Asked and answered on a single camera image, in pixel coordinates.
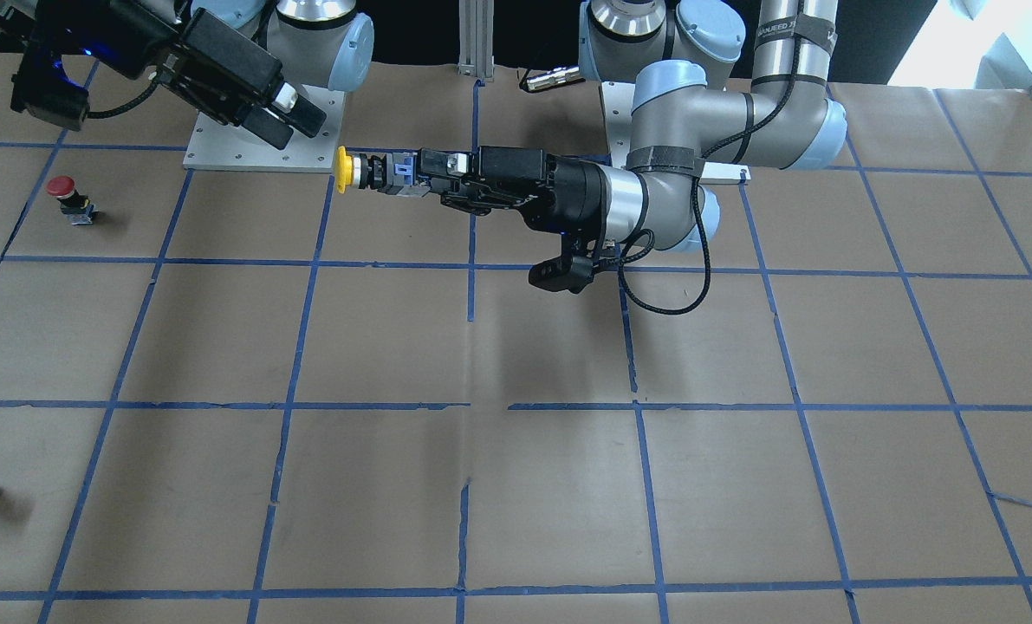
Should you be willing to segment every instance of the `black cable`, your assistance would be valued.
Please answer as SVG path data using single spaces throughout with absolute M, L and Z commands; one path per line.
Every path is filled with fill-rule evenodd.
M 638 241 L 643 236 L 646 236 L 646 244 L 643 245 L 642 252 L 635 254 L 635 256 L 626 256 L 627 250 L 631 250 L 632 245 L 634 245 L 635 242 Z M 603 271 L 607 271 L 607 269 L 615 268 L 615 266 L 619 266 L 622 264 L 632 264 L 632 262 L 639 262 L 640 260 L 646 258 L 647 254 L 650 254 L 651 252 L 654 252 L 654 232 L 651 232 L 651 230 L 643 228 L 642 230 L 639 230 L 638 234 L 635 234 L 635 238 L 632 238 L 631 241 L 627 241 L 627 243 L 624 245 L 623 252 L 619 254 L 619 256 L 615 258 L 604 258 L 602 260 L 598 260 L 593 265 L 593 273 L 594 274 L 601 273 Z
M 251 40 L 254 40 L 263 51 L 269 44 L 269 20 L 272 18 L 272 12 L 277 10 L 277 7 L 278 4 L 272 1 L 263 5 L 262 12 L 257 18 L 257 30 L 254 31 L 254 35 L 251 35 Z
M 111 119 L 114 117 L 121 116 L 124 111 L 130 111 L 131 109 L 134 109 L 135 106 L 138 106 L 138 104 L 147 101 L 151 95 L 154 95 L 156 90 L 158 90 L 158 81 L 156 81 L 156 79 L 152 79 L 150 86 L 147 87 L 147 90 L 143 91 L 142 94 L 138 94 L 136 98 L 123 104 L 123 106 L 112 107 L 112 109 L 106 111 L 89 111 L 88 116 L 85 117 L 88 119 Z
M 547 46 L 550 46 L 550 40 L 547 40 L 546 43 L 539 46 L 539 52 L 535 53 L 535 57 L 531 58 L 531 62 L 526 65 L 526 71 L 523 71 L 522 78 L 519 78 L 519 88 L 522 91 L 526 91 L 528 94 L 531 94 L 533 92 L 526 86 L 527 76 L 531 75 L 531 67 L 535 66 L 536 63 L 539 63 L 539 59 L 543 56 L 543 53 L 547 51 Z
M 797 3 L 797 15 L 804 13 L 804 3 L 805 0 L 800 0 L 800 3 Z M 755 123 L 752 127 L 745 129 L 742 132 L 735 133 L 731 135 L 731 137 L 723 138 L 721 141 L 717 141 L 708 150 L 705 150 L 705 153 L 701 155 L 702 159 L 707 160 L 707 158 L 711 155 L 716 154 L 717 151 L 723 150 L 739 139 L 749 137 L 749 135 L 754 134 L 754 132 L 769 126 L 770 122 L 773 122 L 773 120 L 781 113 L 781 110 L 784 109 L 785 104 L 789 101 L 789 96 L 793 95 L 793 87 L 797 84 L 797 66 L 798 64 L 801 64 L 801 39 L 800 35 L 793 35 L 793 64 L 792 67 L 789 67 L 789 73 L 786 76 L 787 83 L 785 83 L 785 92 L 784 94 L 781 94 L 781 99 L 777 101 L 777 106 L 774 106 L 774 110 L 771 111 L 770 114 L 766 116 L 762 122 Z
M 698 198 L 699 189 L 700 189 L 700 180 L 699 178 L 694 178 L 694 192 L 690 193 L 689 198 L 690 201 L 692 201 L 694 218 L 697 219 L 697 229 L 701 233 L 701 250 L 705 254 L 705 288 L 701 289 L 701 293 L 697 296 L 697 299 L 695 299 L 692 303 L 689 303 L 685 307 L 679 307 L 677 309 L 657 307 L 655 305 L 651 305 L 650 303 L 646 303 L 646 301 L 643 301 L 642 299 L 639 299 L 639 296 L 636 295 L 635 292 L 631 291 L 631 287 L 630 285 L 627 285 L 627 276 L 624 274 L 623 267 L 624 264 L 630 264 L 627 260 L 630 260 L 631 258 L 635 258 L 637 260 L 642 259 L 643 257 L 646 256 L 647 253 L 650 253 L 651 249 L 654 248 L 654 233 L 651 232 L 650 230 L 643 230 L 642 232 L 640 232 L 640 236 L 642 236 L 642 234 L 646 234 L 647 236 L 650 237 L 650 240 L 646 243 L 646 249 L 644 249 L 642 253 L 637 253 L 634 257 L 627 256 L 627 253 L 631 252 L 631 247 L 635 244 L 635 241 L 639 240 L 640 236 L 632 238 L 632 241 L 630 241 L 630 243 L 627 243 L 623 248 L 623 253 L 622 253 L 623 259 L 619 261 L 618 266 L 616 266 L 616 272 L 618 272 L 619 276 L 619 285 L 623 287 L 623 293 L 626 293 L 627 299 L 631 299 L 632 301 L 635 302 L 636 305 L 642 307 L 643 309 L 649 309 L 650 313 L 655 313 L 655 315 L 666 315 L 668 317 L 678 317 L 681 315 L 687 315 L 687 313 L 691 313 L 694 309 L 697 309 L 699 304 L 703 303 L 703 301 L 705 301 L 705 298 L 709 295 L 709 288 L 712 285 L 712 260 L 710 260 L 709 257 L 709 237 L 707 236 L 707 233 L 705 233 L 705 222 L 703 222 L 703 220 L 701 219 L 701 204 L 700 204 L 700 199 Z

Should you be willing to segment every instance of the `black wall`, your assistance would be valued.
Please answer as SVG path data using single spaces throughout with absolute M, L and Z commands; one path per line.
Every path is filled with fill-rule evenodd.
M 748 31 L 748 43 L 733 75 L 749 78 L 762 0 L 725 1 L 743 17 Z M 576 64 L 579 4 L 579 0 L 495 0 L 495 62 L 533 68 Z M 376 60 L 456 63 L 457 0 L 358 0 L 358 5 L 377 28 Z M 840 0 L 836 20 L 840 42 L 832 61 L 832 79 L 889 81 L 934 5 L 935 0 Z

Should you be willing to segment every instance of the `blue tape grid line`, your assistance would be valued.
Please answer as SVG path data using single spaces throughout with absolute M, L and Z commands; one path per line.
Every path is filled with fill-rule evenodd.
M 480 146 L 481 95 L 485 87 L 483 79 L 473 83 L 473 119 L 471 120 L 471 150 L 476 153 Z M 465 321 L 473 323 L 477 316 L 477 216 L 469 216 L 469 261 L 467 295 L 465 296 Z
M 309 285 L 304 294 L 304 308 L 300 313 L 299 330 L 296 335 L 296 352 L 293 358 L 293 371 L 289 376 L 289 391 L 285 398 L 285 409 L 281 419 L 281 448 L 278 450 L 277 464 L 272 471 L 272 485 L 269 489 L 269 503 L 265 510 L 265 525 L 262 528 L 262 545 L 258 550 L 257 568 L 254 572 L 254 589 L 250 598 L 250 611 L 247 612 L 247 624 L 255 624 L 257 610 L 261 603 L 262 585 L 265 582 L 265 566 L 269 560 L 269 546 L 272 539 L 272 527 L 278 517 L 278 502 L 281 498 L 281 481 L 285 471 L 285 458 L 289 451 L 289 431 L 293 420 L 294 402 L 296 402 L 296 387 L 299 384 L 300 365 L 304 362 L 304 344 L 307 329 L 311 320 L 311 302 L 315 299 L 316 282 L 319 276 L 319 258 L 322 256 L 322 242 L 327 233 L 327 222 L 330 219 L 330 204 L 334 194 L 334 177 L 327 180 L 327 192 L 324 195 L 322 217 L 319 219 L 319 231 L 315 238 L 315 252 L 311 254 Z
M 160 271 L 164 266 L 162 260 L 165 258 L 165 254 L 168 252 L 168 247 L 172 240 L 172 232 L 175 232 L 175 225 L 181 218 L 181 209 L 183 209 L 184 201 L 188 195 L 188 187 L 192 185 L 192 171 L 188 171 L 186 176 L 184 176 L 184 185 L 181 187 L 181 194 L 175 201 L 175 206 L 172 209 L 172 216 L 170 218 L 170 223 L 168 224 L 168 229 L 165 231 L 165 238 L 162 241 L 162 247 L 158 252 L 158 262 L 155 262 L 153 273 L 151 274 L 150 284 L 147 285 L 147 291 L 142 297 L 142 305 L 138 307 L 138 317 L 134 321 L 134 328 L 131 330 L 130 339 L 127 340 L 127 348 L 123 352 L 123 360 L 119 366 L 119 372 L 116 374 L 115 386 L 111 387 L 110 398 L 108 399 L 108 404 L 104 410 L 103 420 L 100 422 L 100 430 L 96 433 L 95 444 L 92 447 L 92 455 L 89 458 L 88 468 L 84 471 L 84 483 L 80 485 L 80 491 L 76 497 L 76 505 L 73 507 L 73 515 L 68 521 L 68 529 L 65 530 L 65 537 L 62 540 L 61 552 L 57 556 L 57 564 L 53 568 L 53 576 L 50 578 L 50 588 L 49 595 L 46 599 L 41 601 L 41 612 L 39 614 L 39 619 L 37 623 L 45 624 L 50 619 L 50 610 L 53 607 L 53 600 L 57 596 L 57 590 L 61 585 L 61 577 L 65 571 L 65 563 L 68 561 L 68 553 L 71 552 L 73 548 L 73 539 L 76 536 L 76 529 L 79 526 L 80 517 L 84 515 L 84 504 L 88 501 L 89 490 L 92 487 L 92 480 L 95 478 L 96 466 L 99 465 L 100 452 L 103 451 L 104 440 L 107 438 L 107 430 L 110 429 L 111 417 L 116 414 L 116 403 L 119 400 L 119 394 L 123 389 L 124 380 L 127 379 L 127 368 L 131 365 L 132 356 L 134 356 L 135 344 L 138 343 L 138 335 L 142 332 L 142 325 L 144 319 L 147 319 L 147 311 L 150 308 L 150 302 L 153 300 L 154 288 L 156 287 L 156 282 Z
M 638 400 L 644 412 L 679 409 L 684 412 L 793 412 L 794 403 L 650 403 Z M 556 412 L 556 410 L 632 410 L 635 403 L 513 403 L 508 409 L 515 412 Z M 110 400 L 63 400 L 63 399 L 0 399 L 0 407 L 41 407 L 52 409 L 104 408 Z M 284 403 L 212 403 L 202 400 L 117 400 L 117 409 L 251 409 L 281 410 Z M 297 400 L 293 412 L 302 409 L 321 410 L 442 410 L 450 407 L 467 407 L 470 403 L 330 403 L 304 402 Z M 806 412 L 1026 412 L 1032 414 L 1032 405 L 959 403 L 802 403 Z
M 475 244 L 472 256 L 476 257 Z M 6 254 L 4 262 L 64 262 L 95 264 L 153 264 L 156 259 L 149 257 L 120 256 L 39 256 L 39 254 Z M 165 264 L 218 264 L 235 266 L 310 266 L 309 260 L 287 260 L 268 258 L 166 258 Z M 530 264 L 503 264 L 481 262 L 382 262 L 376 260 L 319 260 L 319 266 L 328 268 L 439 268 L 464 271 L 526 271 Z M 703 273 L 701 266 L 627 266 L 630 273 Z M 713 273 L 734 275 L 761 275 L 760 268 L 742 266 L 715 266 Z M 864 269 L 840 268 L 767 268 L 770 275 L 845 276 L 845 277 L 910 277 L 911 280 L 997 280 L 1032 281 L 1032 275 L 1012 273 L 936 273 L 911 271 L 864 271 Z
M 865 171 L 867 173 L 922 173 L 931 175 L 992 175 L 995 177 L 1032 177 L 1032 171 L 967 171 L 962 169 L 912 169 L 901 166 L 862 166 L 832 165 L 826 167 L 832 171 Z
M 657 508 L 654 505 L 654 479 L 651 477 L 650 446 L 646 441 L 646 419 L 639 402 L 639 370 L 635 366 L 635 342 L 631 331 L 631 306 L 622 276 L 616 280 L 619 316 L 623 328 L 623 348 L 627 355 L 627 377 L 631 382 L 631 408 L 635 410 L 635 434 L 639 437 L 639 463 L 643 473 L 643 497 L 646 500 L 646 524 L 651 538 L 651 565 L 654 568 L 654 593 L 657 596 L 659 624 L 670 624 L 670 603 L 666 596 L 666 572 L 662 565 L 662 536 L 657 529 Z
M 465 567 L 469 561 L 469 483 L 461 486 L 461 496 L 457 500 L 460 520 L 457 522 L 457 582 L 455 584 L 455 624 L 465 624 Z
M 950 126 L 952 132 L 954 132 L 955 137 L 959 139 L 959 145 L 963 147 L 967 160 L 970 160 L 970 166 L 974 167 L 974 173 L 978 175 L 978 182 L 981 182 L 981 188 L 985 189 L 986 196 L 990 198 L 990 203 L 992 206 L 994 206 L 994 212 L 997 214 L 997 218 L 1000 220 L 1000 222 L 1002 222 L 1004 233 L 1007 234 L 1007 237 L 1009 237 L 1009 240 L 1012 242 L 1012 248 L 1015 249 L 1015 253 L 1018 254 L 1018 256 L 1020 256 L 1020 262 L 1024 264 L 1024 269 L 1025 271 L 1028 272 L 1028 276 L 1031 277 L 1031 284 L 1032 284 L 1031 263 L 1028 262 L 1028 257 L 1025 256 L 1024 249 L 1023 247 L 1020 245 L 1020 240 L 1018 240 L 1015 234 L 1012 233 L 1012 228 L 1010 228 L 1010 226 L 1007 224 L 1007 218 L 1004 217 L 1004 210 L 1002 210 L 1002 206 L 1000 206 L 1000 203 L 997 201 L 997 198 L 994 197 L 994 191 L 992 191 L 992 189 L 990 188 L 990 182 L 986 179 L 985 173 L 981 172 L 981 167 L 978 166 L 978 161 L 976 161 L 976 159 L 974 158 L 974 153 L 971 153 L 970 146 L 966 144 L 966 139 L 963 138 L 963 134 L 959 130 L 959 126 L 957 126 L 957 124 L 955 123 L 955 118 L 952 117 L 950 111 L 947 110 L 947 104 L 943 103 L 943 98 L 940 96 L 938 91 L 933 91 L 932 93 L 935 94 L 936 102 L 939 103 L 939 109 L 943 110 L 943 117 L 947 118 L 947 124 L 948 126 Z
M 774 316 L 774 332 L 777 335 L 777 344 L 781 349 L 781 360 L 785 364 L 785 375 L 788 377 L 789 392 L 793 395 L 793 406 L 797 410 L 797 421 L 801 424 L 801 435 L 804 437 L 805 449 L 808 451 L 809 462 L 812 463 L 813 477 L 816 479 L 816 489 L 819 491 L 819 500 L 824 504 L 824 516 L 828 520 L 828 530 L 832 536 L 832 548 L 835 550 L 835 560 L 840 569 L 840 581 L 845 592 L 847 611 L 851 614 L 851 624 L 861 624 L 859 616 L 859 605 L 856 603 L 856 594 L 851 585 L 851 573 L 847 569 L 847 557 L 843 552 L 843 541 L 840 539 L 840 528 L 835 521 L 835 513 L 832 508 L 832 498 L 828 493 L 828 483 L 824 481 L 824 469 L 819 465 L 819 457 L 816 454 L 816 442 L 812 438 L 812 427 L 808 425 L 808 414 L 806 414 L 804 402 L 801 400 L 801 392 L 797 390 L 797 375 L 793 370 L 793 359 L 789 356 L 788 343 L 785 340 L 785 330 L 781 327 L 781 317 L 777 311 L 777 300 L 774 296 L 774 288 L 770 282 L 770 272 L 766 268 L 766 259 L 762 253 L 762 240 L 759 237 L 759 230 L 754 226 L 753 212 L 750 210 L 750 201 L 746 194 L 745 178 L 738 186 L 738 193 L 743 200 L 743 212 L 746 216 L 746 225 L 750 230 L 750 240 L 753 241 L 753 253 L 759 259 L 759 268 L 762 271 L 762 285 L 766 289 L 766 299 L 770 302 L 770 311 Z
M 92 78 L 95 77 L 97 68 L 100 68 L 99 61 L 93 61 L 92 68 L 91 70 L 89 70 L 89 76 L 84 81 L 85 89 L 88 89 L 89 85 L 92 84 Z M 20 210 L 19 219 L 15 220 L 15 225 L 13 225 L 11 234 L 9 234 L 8 239 L 3 243 L 3 249 L 0 252 L 0 266 L 3 265 L 4 257 L 6 257 L 6 254 L 8 254 L 8 250 L 11 249 L 11 243 L 15 241 L 15 236 L 19 236 L 19 230 L 22 229 L 22 226 L 24 226 L 24 221 L 25 219 L 27 219 L 31 206 L 37 199 L 37 195 L 39 195 L 39 192 L 41 190 L 41 184 L 45 180 L 45 176 L 50 174 L 50 169 L 53 167 L 53 162 L 55 162 L 55 160 L 57 159 L 57 153 L 59 153 L 59 151 L 61 150 L 61 146 L 65 142 L 65 137 L 67 135 L 68 135 L 68 130 L 62 130 L 61 134 L 57 135 L 57 141 L 55 142 L 55 144 L 53 144 L 52 150 L 50 150 L 50 157 L 45 160 L 45 165 L 41 167 L 41 173 L 39 173 L 39 176 L 37 176 L 37 180 L 34 182 L 34 186 L 31 187 L 31 193 L 27 198 L 27 203 L 25 203 L 24 207 Z
M 51 150 L 57 143 L 0 141 L 0 147 L 24 147 L 24 150 Z M 119 143 L 65 143 L 61 150 L 117 150 L 147 151 L 147 153 L 183 153 L 186 145 L 126 145 Z
M 869 177 L 866 175 L 866 171 L 862 167 L 862 160 L 859 158 L 859 154 L 857 153 L 856 146 L 853 146 L 853 143 L 851 142 L 851 137 L 849 137 L 849 135 L 845 141 L 847 142 L 848 150 L 851 151 L 851 158 L 853 159 L 853 161 L 856 161 L 856 166 L 859 166 L 860 177 L 862 178 L 863 186 L 866 189 L 866 194 L 869 197 L 869 202 L 871 202 L 871 205 L 873 206 L 873 212 L 875 214 L 878 224 L 880 225 L 881 234 L 883 234 L 884 240 L 889 245 L 889 253 L 892 254 L 893 261 L 897 266 L 897 271 L 904 273 L 905 271 L 904 264 L 900 260 L 900 254 L 897 253 L 897 248 L 894 244 L 892 234 L 889 233 L 889 226 L 886 225 L 886 222 L 884 222 L 884 217 L 883 214 L 881 214 L 880 206 L 878 205 L 877 197 L 875 193 L 873 193 L 873 187 L 869 182 Z M 988 481 L 988 479 L 986 478 L 986 471 L 981 465 L 981 459 L 979 459 L 978 452 L 976 452 L 974 439 L 972 439 L 970 435 L 970 429 L 968 429 L 968 427 L 966 426 L 966 421 L 963 418 L 963 412 L 962 409 L 957 408 L 955 391 L 952 389 L 950 380 L 948 380 L 946 372 L 946 367 L 943 366 L 943 361 L 940 360 L 939 352 L 936 349 L 934 340 L 932 340 L 932 333 L 931 331 L 928 330 L 927 321 L 925 321 L 924 313 L 921 309 L 920 302 L 915 298 L 915 290 L 912 289 L 911 281 L 904 275 L 901 276 L 900 280 L 901 282 L 903 282 L 905 286 L 905 292 L 907 293 L 908 301 L 911 304 L 912 311 L 915 315 L 915 320 L 920 324 L 921 332 L 924 334 L 924 340 L 925 343 L 927 343 L 928 351 L 932 355 L 932 360 L 935 363 L 936 372 L 938 372 L 939 380 L 942 381 L 943 391 L 946 392 L 947 400 L 953 407 L 952 412 L 955 415 L 956 423 L 959 424 L 959 431 L 963 435 L 964 442 L 966 442 L 967 452 L 970 454 L 970 461 L 974 465 L 974 469 L 978 474 L 978 480 L 981 483 L 982 491 L 987 493 L 986 500 L 988 501 L 988 504 L 990 504 L 991 513 L 992 515 L 994 515 L 994 519 L 997 522 L 997 527 L 1000 530 L 1000 534 L 1002 534 L 1004 548 L 1007 549 L 1009 558 L 1011 558 L 1012 566 L 1015 569 L 1015 572 L 1018 573 L 1019 584 L 1024 589 L 1025 596 L 1027 597 L 1028 600 L 1028 605 L 1030 606 L 1032 613 L 1031 586 L 1028 584 L 1026 580 L 1024 566 L 1022 565 L 1022 563 L 1020 563 L 1019 553 L 1018 551 L 1015 551 L 1015 546 L 1012 543 L 1011 535 L 1009 535 L 1009 530 L 1007 530 L 1007 525 L 1006 523 L 1004 523 L 1004 518 L 1000 513 L 1000 507 L 998 506 L 995 498 L 992 497 L 992 495 L 988 495 L 988 492 L 991 492 L 992 490 L 990 487 L 990 481 Z
M 1026 578 L 1032 585 L 1032 577 Z M 853 589 L 1011 588 L 1019 577 L 865 578 L 851 581 Z M 667 594 L 729 592 L 828 592 L 843 589 L 841 581 L 777 581 L 761 584 L 667 584 Z M 262 599 L 409 599 L 409 597 L 551 596 L 590 594 L 653 594 L 653 584 L 626 585 L 506 585 L 499 588 L 297 588 L 264 589 Z M 47 592 L 0 592 L 0 601 L 37 601 Z M 251 599 L 251 589 L 115 589 L 115 591 L 59 591 L 55 600 L 136 599 Z

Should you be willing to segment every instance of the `table surface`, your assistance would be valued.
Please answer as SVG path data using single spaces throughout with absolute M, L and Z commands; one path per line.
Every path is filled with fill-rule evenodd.
M 513 214 L 184 171 L 167 92 L 13 113 L 17 63 L 0 621 L 1032 621 L 1020 92 L 832 86 L 847 150 L 715 189 L 709 300 L 670 319 L 533 289 L 558 243 Z M 67 66 L 96 109 L 143 87 Z M 607 153 L 594 85 L 517 73 L 378 64 L 344 142 Z M 630 283 L 682 305 L 700 262 Z

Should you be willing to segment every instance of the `silver metal cylinder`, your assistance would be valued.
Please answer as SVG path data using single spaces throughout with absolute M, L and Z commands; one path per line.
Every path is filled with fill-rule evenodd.
M 784 83 L 753 88 L 753 121 L 761 122 L 777 106 Z M 798 83 L 788 103 L 768 126 L 750 135 L 743 165 L 784 167 L 796 162 L 815 138 L 828 100 L 824 87 Z M 744 95 L 735 91 L 712 91 L 686 87 L 659 95 L 635 109 L 631 118 L 631 149 L 652 145 L 689 147 L 698 155 L 746 126 L 748 107 Z M 742 146 L 735 141 L 711 155 L 714 162 L 731 162 Z
M 837 0 L 805 0 L 806 15 L 825 19 L 834 23 Z M 785 18 L 797 15 L 798 0 L 768 0 L 762 3 L 759 25 L 766 25 Z M 800 44 L 801 59 L 793 68 L 793 48 Z M 828 70 L 832 56 L 824 47 L 816 46 L 810 40 L 778 39 L 770 40 L 753 51 L 753 78 L 766 78 L 770 75 L 789 73 L 813 75 L 816 78 L 828 79 Z
M 307 23 L 337 20 L 357 7 L 356 0 L 281 0 L 278 12 Z
M 281 60 L 287 81 L 326 88 L 349 26 L 347 23 L 329 30 L 305 30 L 273 15 L 267 31 L 269 53 Z
M 626 240 L 635 233 L 643 215 L 643 186 L 639 175 L 614 166 L 596 165 L 608 185 L 608 217 L 604 237 Z
M 588 10 L 604 29 L 621 36 L 647 36 L 666 23 L 666 3 L 663 0 L 650 0 L 646 3 L 591 0 Z
M 694 185 L 697 178 L 683 173 L 650 171 L 640 173 L 646 182 L 646 220 L 642 228 L 654 233 L 654 249 L 674 249 L 697 225 L 694 217 Z M 705 194 L 698 193 L 700 209 L 705 209 Z

